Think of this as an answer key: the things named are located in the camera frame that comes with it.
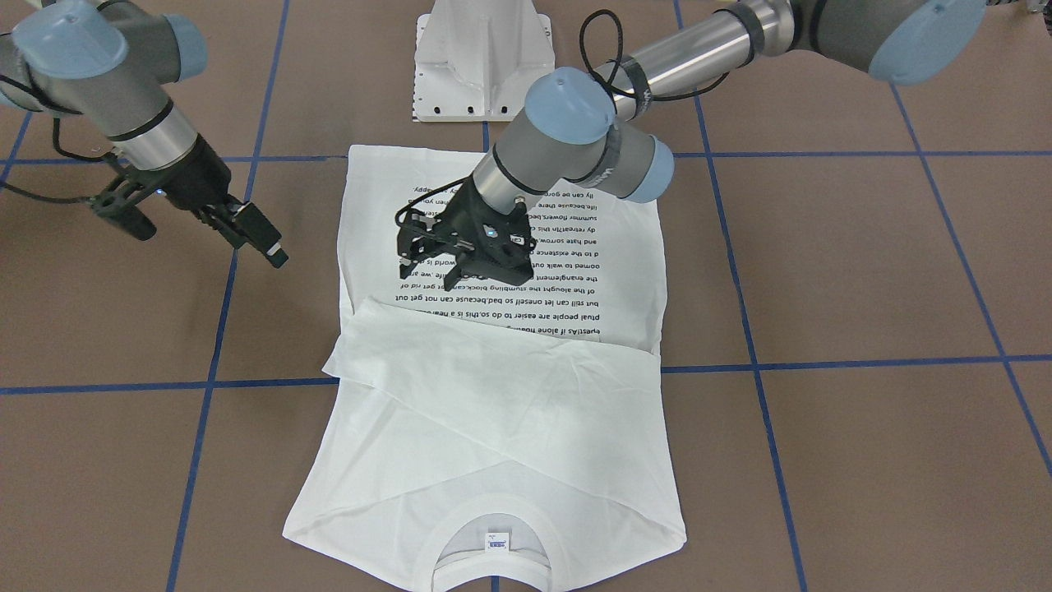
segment brown floor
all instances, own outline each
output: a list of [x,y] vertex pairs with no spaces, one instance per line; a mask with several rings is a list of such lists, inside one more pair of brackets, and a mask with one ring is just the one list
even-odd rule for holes
[[[595,8],[631,49],[716,5],[535,3],[566,65]],[[137,243],[0,196],[0,589],[392,590],[281,537],[336,392],[345,155],[480,150],[504,125],[409,120],[432,0],[141,4],[204,30],[208,70],[169,91],[291,260],[234,268],[159,198]],[[693,101],[643,120],[680,156],[663,351],[690,540],[594,589],[1052,590],[1050,96],[1052,39],[1011,5],[924,85],[796,53],[732,73],[704,121]],[[107,179],[24,121],[0,109],[2,177]],[[65,143],[106,147],[82,120]]]

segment black cable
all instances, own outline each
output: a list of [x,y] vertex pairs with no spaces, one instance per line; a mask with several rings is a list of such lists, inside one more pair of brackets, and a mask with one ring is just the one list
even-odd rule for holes
[[[591,22],[596,18],[603,16],[609,17],[610,20],[613,21],[613,25],[618,30],[618,57],[613,60],[613,68],[610,70],[610,75],[605,80],[603,79],[602,76],[600,76],[600,74],[595,70],[595,68],[592,67],[591,61],[588,59],[588,50],[585,47],[585,33],[588,30],[588,25],[591,24]],[[584,62],[585,68],[587,69],[588,74],[591,75],[591,77],[594,78],[595,81],[599,82],[600,85],[602,85],[607,93],[610,93],[611,95],[621,95],[622,97],[628,97],[629,99],[636,98],[634,93],[629,93],[628,90],[619,88],[613,85],[613,79],[618,75],[618,68],[621,67],[621,61],[625,56],[624,27],[621,24],[621,19],[618,18],[618,15],[615,15],[613,11],[603,8],[601,11],[595,11],[594,13],[588,15],[588,18],[586,18],[584,22],[581,23],[581,30],[578,34],[578,45],[581,48],[581,60]],[[723,81],[726,80],[727,76],[729,75],[730,75],[729,72],[724,73],[722,76],[720,76],[720,78],[715,80],[715,82],[709,84],[704,88],[700,88],[690,93],[684,93],[682,95],[654,96],[652,97],[652,100],[679,101],[683,99],[691,99],[699,95],[704,95],[705,93],[712,90],[713,88],[722,84]]]
[[394,212],[394,223],[398,224],[399,227],[404,226],[407,222],[399,219],[402,216],[402,213],[408,211],[410,208],[412,208],[413,205],[420,203],[421,201],[424,201],[425,199],[427,199],[429,197],[433,197],[436,195],[439,195],[440,192],[442,192],[442,191],[444,191],[446,189],[450,189],[450,188],[452,188],[452,187],[454,187],[457,185],[463,184],[464,182],[466,182],[471,177],[464,177],[462,179],[457,179],[456,181],[452,181],[450,183],[446,183],[446,184],[442,185],[441,187],[439,187],[437,189],[431,189],[431,190],[425,192],[424,195],[418,197],[417,199],[413,199],[405,207],[403,207],[403,208],[401,208],[401,209],[399,209],[398,211]]
[[87,201],[86,197],[47,197],[46,195],[40,195],[38,192],[25,190],[22,187],[17,187],[6,181],[0,181],[0,186],[2,186],[5,189],[8,189],[12,192],[16,192],[23,197],[28,197],[29,199],[33,199],[35,201],[43,201],[44,203],[66,204],[66,203],[81,203]]
[[[45,107],[47,107],[47,108],[49,108],[52,110],[57,110],[59,113],[68,113],[69,115],[82,115],[79,110],[68,109],[68,108],[66,108],[64,106],[57,105],[57,104],[53,103],[50,101],[50,99],[48,99],[39,89],[34,88],[33,86],[27,86],[25,84],[22,84],[21,82],[19,82],[18,80],[15,80],[14,78],[11,78],[9,76],[4,76],[4,75],[0,74],[0,82],[4,82],[6,84],[11,84],[12,86],[14,86],[14,87],[18,88],[19,90],[25,93],[26,95],[29,95],[34,99],[37,99],[37,102],[39,102],[40,104],[44,105]],[[34,110],[35,113],[40,113],[39,110],[35,110],[35,109],[26,109],[26,110]]]
[[72,158],[74,160],[80,160],[81,162],[103,162],[104,160],[106,160],[106,157],[109,155],[109,152],[106,152],[106,154],[104,154],[102,156],[83,156],[83,155],[80,155],[80,154],[73,152],[73,151],[69,151],[67,149],[64,149],[62,147],[61,143],[59,142],[59,135],[61,132],[60,131],[61,126],[62,126],[62,120],[61,119],[59,119],[58,117],[52,118],[52,147],[55,148],[55,151],[61,154],[62,156],[64,156],[66,158]]

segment blue tape grid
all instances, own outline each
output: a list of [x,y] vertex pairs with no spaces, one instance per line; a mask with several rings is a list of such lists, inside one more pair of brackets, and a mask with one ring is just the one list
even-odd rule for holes
[[[285,24],[288,18],[290,0],[284,0],[282,6],[281,21],[278,29],[278,38],[275,45],[274,57],[271,60],[269,79],[266,86],[266,94],[264,96],[263,108],[260,116],[259,128],[256,137],[256,144],[254,152],[251,156],[234,156],[224,157],[223,160],[228,163],[235,162],[246,162],[250,164],[248,185],[245,191],[245,199],[249,200],[251,198],[251,191],[255,186],[256,173],[258,171],[259,163],[261,162],[318,162],[325,161],[328,159],[346,159],[345,155],[327,155],[327,156],[262,156],[260,152],[262,150],[263,137],[266,130],[267,116],[269,113],[270,99],[272,97],[274,84],[277,78],[277,72],[281,58],[281,48],[284,39]],[[683,27],[683,17],[680,6],[680,0],[673,0],[673,6],[675,9],[676,23],[680,28]],[[986,305],[986,301],[983,298],[982,290],[968,258],[960,244],[957,233],[954,229],[953,222],[950,218],[949,211],[944,203],[942,193],[939,191],[938,185],[934,179],[931,171],[931,167],[928,163],[928,157],[1050,157],[1052,156],[1052,150],[924,150],[917,139],[915,129],[913,127],[912,121],[907,113],[906,106],[898,94],[898,89],[893,85],[891,86],[891,91],[895,98],[898,108],[903,115],[903,119],[909,130],[910,137],[913,141],[914,150],[836,150],[836,151],[713,151],[709,143],[708,131],[705,124],[705,115],[702,107],[702,102],[699,98],[694,99],[695,110],[697,115],[697,122],[702,132],[702,139],[705,151],[703,152],[676,152],[675,157],[680,159],[704,159],[710,172],[710,178],[712,181],[713,193],[716,202],[716,209],[720,217],[721,230],[724,236],[725,245],[727,248],[728,265],[730,267],[731,277],[734,283],[734,287],[739,299],[739,308],[742,317],[742,328],[745,333],[746,345],[749,351],[749,364],[741,365],[709,365],[709,366],[689,366],[689,367],[665,367],[662,369],[664,374],[706,374],[706,373],[726,373],[726,372],[751,372],[753,374],[753,380],[756,387],[757,400],[761,406],[761,411],[764,420],[764,427],[767,433],[768,447],[771,455],[771,461],[774,469],[775,481],[778,487],[778,494],[782,501],[783,514],[786,520],[786,529],[789,535],[789,542],[792,549],[793,560],[796,567],[796,574],[802,592],[807,591],[807,578],[804,569],[803,557],[800,551],[800,546],[796,540],[795,528],[792,519],[791,506],[789,504],[789,496],[785,485],[785,479],[782,474],[781,460],[778,456],[777,444],[774,436],[773,426],[771,423],[771,417],[767,408],[766,393],[763,386],[763,372],[773,372],[773,371],[796,371],[796,370],[822,370],[822,369],[847,369],[847,368],[894,368],[894,367],[914,367],[914,366],[946,366],[946,365],[976,365],[976,364],[1000,364],[1009,382],[1012,386],[1013,392],[1015,393],[1016,400],[1023,411],[1023,414],[1030,427],[1031,434],[1034,438],[1034,443],[1040,453],[1041,458],[1045,462],[1046,470],[1049,475],[1052,476],[1052,460],[1050,460],[1048,448],[1046,447],[1040,432],[1034,422],[1033,415],[1030,411],[1029,405],[1027,403],[1026,396],[1023,393],[1021,388],[1015,377],[1012,365],[1014,364],[1027,364],[1027,363],[1048,363],[1052,362],[1052,354],[1040,354],[1040,355],[1007,355],[997,330],[994,326],[993,319],[989,312]],[[82,163],[78,161],[72,161],[64,158],[52,158],[52,159],[19,159],[17,158],[19,148],[25,139],[25,134],[28,128],[29,121],[32,119],[32,114],[26,114],[21,127],[19,128],[18,136],[12,146],[11,152],[5,159],[0,159],[0,165],[2,165],[2,170],[0,170],[0,180],[6,180],[11,169],[14,165],[48,165],[48,164],[66,164],[66,165],[86,165],[88,163]],[[488,123],[482,124],[482,149],[488,150],[490,146],[490,134]],[[751,328],[749,325],[748,311],[745,304],[745,295],[742,289],[741,280],[739,277],[737,265],[734,258],[733,245],[731,242],[731,236],[729,226],[727,224],[726,213],[723,206],[723,197],[720,191],[719,179],[716,177],[715,170],[715,160],[723,158],[810,158],[810,157],[837,157],[837,158],[852,158],[852,157],[910,157],[919,158],[924,166],[925,172],[927,175],[928,181],[931,185],[932,192],[934,193],[935,200],[939,206],[939,210],[943,215],[944,222],[946,223],[947,230],[953,241],[954,248],[962,261],[965,272],[968,275],[968,280],[972,286],[972,290],[975,294],[975,299],[979,305],[983,312],[984,320],[990,331],[991,339],[994,341],[998,355],[996,356],[971,356],[971,358],[948,358],[948,359],[912,359],[912,360],[877,360],[877,361],[839,361],[839,362],[816,362],[816,363],[781,363],[781,364],[761,364],[756,359],[755,346],[752,339]],[[201,452],[204,443],[205,431],[207,428],[208,413],[211,404],[213,393],[216,389],[243,389],[243,388],[261,388],[261,387],[310,387],[310,386],[335,386],[338,384],[338,380],[322,377],[322,379],[279,379],[279,380],[261,380],[261,381],[218,381],[216,379],[218,373],[219,361],[222,352],[223,338],[225,334],[226,321],[229,314],[230,301],[232,295],[234,282],[237,275],[237,251],[231,256],[230,266],[227,274],[226,288],[223,295],[223,305],[220,312],[219,324],[216,331],[216,344],[215,350],[209,365],[208,379],[204,382],[187,382],[187,383],[151,383],[151,384],[114,384],[114,385],[77,385],[77,386],[44,386],[44,387],[0,387],[0,395],[11,396],[11,395],[34,395],[34,394],[65,394],[65,393],[101,393],[101,392],[127,392],[127,391],[179,391],[179,390],[199,390],[204,389],[205,393],[202,399],[201,414],[198,423],[198,430],[195,438],[194,453],[190,460],[190,467],[187,474],[186,491],[184,493],[183,506],[179,520],[179,528],[177,532],[176,542],[173,549],[171,565],[169,567],[169,574],[167,580],[167,591],[173,592],[175,590],[176,580],[179,572],[179,565],[182,555],[183,543],[185,540],[186,526],[189,518],[189,511],[193,504],[194,489],[196,485],[197,471],[201,460]],[[493,592],[499,592],[500,590],[500,578],[490,578],[490,588]]]
[[928,183],[931,185],[931,190],[935,196],[935,201],[938,203],[938,210],[943,213],[943,221],[946,223],[946,229],[950,233],[950,238],[953,240],[953,247],[957,251],[957,257],[960,258],[960,264],[964,266],[965,273],[968,275],[968,283],[972,286],[972,291],[975,294],[975,301],[978,303],[979,310],[983,311],[983,319],[986,321],[987,329],[990,330],[990,338],[993,339],[994,346],[997,348],[997,355],[1000,359],[1000,364],[1005,367],[1005,372],[1008,374],[1008,381],[1012,385],[1012,391],[1015,392],[1015,399],[1019,404],[1019,409],[1023,411],[1027,425],[1030,426],[1030,434],[1034,438],[1037,451],[1040,453],[1041,460],[1045,461],[1045,471],[1048,472],[1049,477],[1052,477],[1052,458],[1049,457],[1049,451],[1045,446],[1045,441],[1041,440],[1040,431],[1037,429],[1037,423],[1034,422],[1034,416],[1030,412],[1030,406],[1027,404],[1027,397],[1023,394],[1023,389],[1019,388],[1019,382],[1015,379],[1015,372],[1012,370],[1011,361],[1005,352],[1005,346],[1000,341],[1000,336],[997,334],[997,328],[994,327],[993,318],[990,315],[990,309],[987,308],[986,300],[983,298],[983,291],[979,289],[978,281],[972,272],[972,265],[968,262],[968,256],[965,253],[965,248],[960,244],[960,239],[957,238],[957,231],[953,227],[953,220],[950,219],[950,211],[946,208],[946,203],[943,201],[943,192],[938,189],[938,183],[935,182],[935,176],[932,173],[931,166],[928,164],[928,156],[920,148],[920,140],[917,139],[916,130],[913,128],[913,121],[910,119],[909,113],[906,110],[906,103],[903,102],[903,97],[898,94],[898,88],[896,88],[894,84],[891,84],[890,86],[891,94],[894,95],[895,103],[898,105],[898,110],[903,114],[903,120],[906,122],[906,127],[909,129],[910,139],[913,140],[913,146],[916,148],[916,156],[920,159],[920,164],[924,165],[924,171],[928,177]]
[[[672,5],[675,8],[675,23],[682,29],[683,13],[680,8],[680,0],[673,0]],[[702,108],[701,97],[694,97],[694,110],[697,113],[697,125],[701,128],[702,143],[705,147],[704,157],[709,167],[709,177],[712,181],[712,195],[715,198],[716,212],[720,216],[720,229],[723,232],[724,243],[727,247],[727,264],[730,267],[734,290],[737,293],[737,305],[742,315],[742,331],[745,333],[745,344],[749,351],[749,370],[752,371],[752,381],[756,387],[756,399],[764,420],[764,430],[767,433],[767,448],[771,456],[774,482],[778,488],[778,498],[782,501],[782,515],[786,523],[786,534],[789,537],[789,548],[792,551],[793,565],[796,568],[796,581],[800,585],[801,592],[807,592],[807,573],[804,569],[804,558],[800,551],[800,544],[796,540],[796,526],[792,517],[792,506],[789,504],[789,491],[786,488],[785,475],[782,472],[782,457],[778,454],[778,445],[774,436],[774,426],[771,423],[771,414],[767,406],[764,377],[760,370],[758,361],[756,360],[756,347],[752,340],[752,328],[749,325],[749,311],[745,305],[745,292],[742,290],[742,280],[737,272],[734,246],[731,243],[730,227],[727,224],[727,215],[724,210],[723,195],[720,191],[720,180],[716,177],[715,160],[712,157],[712,146],[709,143],[709,132],[705,125],[705,111]]]
[[[281,48],[285,39],[285,25],[288,22],[288,9],[290,0],[284,0],[281,7],[281,20],[278,23],[278,38],[274,46],[274,57],[270,60],[270,74],[267,79],[266,90],[263,96],[263,107],[260,113],[259,128],[256,132],[256,145],[252,148],[251,165],[248,169],[248,183],[245,186],[245,201],[250,201],[252,189],[256,186],[256,173],[259,170],[261,161],[260,154],[263,150],[263,136],[266,134],[266,121],[270,110],[270,99],[274,96],[274,84],[278,78],[278,65],[281,61]],[[201,451],[204,447],[205,431],[208,427],[208,412],[211,409],[211,397],[216,389],[216,375],[219,371],[219,360],[223,351],[223,336],[226,333],[226,321],[230,311],[230,300],[234,293],[234,281],[238,273],[238,251],[235,249],[230,254],[230,268],[226,277],[226,289],[223,293],[223,307],[219,315],[219,327],[216,329],[216,349],[211,356],[211,364],[208,368],[208,385],[205,388],[204,396],[201,400],[201,415],[198,421],[197,437],[194,441],[194,454],[190,457],[189,472],[186,476],[186,491],[183,494],[183,506],[179,516],[179,528],[176,532],[176,542],[171,550],[171,564],[168,568],[168,581],[165,587],[166,592],[175,592],[176,581],[179,577],[179,564],[182,559],[183,543],[186,539],[186,526],[189,522],[190,508],[194,503],[194,489],[197,485],[198,467],[201,463]]]

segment blue joint cap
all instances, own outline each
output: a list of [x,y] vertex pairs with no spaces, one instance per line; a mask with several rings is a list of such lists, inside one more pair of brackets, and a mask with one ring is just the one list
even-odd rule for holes
[[162,15],[176,34],[179,45],[179,80],[186,80],[204,72],[208,65],[208,45],[201,30],[190,19],[181,15]]
[[613,101],[590,76],[560,67],[526,93],[526,117],[542,134],[566,144],[590,144],[613,124]]
[[929,0],[885,40],[869,75],[895,84],[928,80],[964,50],[985,12],[979,0]]
[[628,201],[636,203],[647,203],[661,197],[669,183],[672,182],[672,172],[675,171],[675,159],[672,158],[672,150],[668,149],[665,142],[654,139],[654,157],[650,160],[650,168],[640,186],[635,187],[631,193],[625,196]]
[[62,0],[37,11],[12,32],[25,61],[44,76],[95,78],[124,61],[128,43],[87,0]]

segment shirt tag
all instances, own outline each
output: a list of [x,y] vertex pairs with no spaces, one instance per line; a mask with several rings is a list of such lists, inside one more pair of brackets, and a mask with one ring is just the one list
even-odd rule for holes
[[498,553],[507,553],[509,547],[509,540],[511,539],[511,533],[507,532],[487,532],[486,533],[486,552],[495,551]]

